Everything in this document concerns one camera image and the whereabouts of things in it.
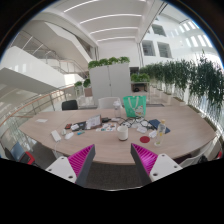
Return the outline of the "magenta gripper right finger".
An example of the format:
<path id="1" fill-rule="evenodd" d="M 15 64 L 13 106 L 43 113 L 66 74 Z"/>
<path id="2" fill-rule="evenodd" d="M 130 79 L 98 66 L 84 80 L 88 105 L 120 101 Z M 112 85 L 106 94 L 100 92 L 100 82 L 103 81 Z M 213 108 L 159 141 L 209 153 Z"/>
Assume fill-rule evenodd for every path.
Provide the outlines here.
<path id="1" fill-rule="evenodd" d="M 157 155 L 134 143 L 131 144 L 131 155 L 135 161 L 143 185 L 147 185 L 182 169 L 168 155 Z"/>

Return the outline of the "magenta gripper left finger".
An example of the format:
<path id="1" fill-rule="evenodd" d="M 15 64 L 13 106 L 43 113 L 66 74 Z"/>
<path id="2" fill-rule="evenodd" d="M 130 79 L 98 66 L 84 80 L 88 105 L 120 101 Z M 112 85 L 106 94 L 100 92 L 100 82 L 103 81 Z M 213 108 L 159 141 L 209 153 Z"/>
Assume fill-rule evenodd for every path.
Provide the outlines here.
<path id="1" fill-rule="evenodd" d="M 69 157 L 59 157 L 46 171 L 84 187 L 94 156 L 95 145 L 92 144 Z"/>

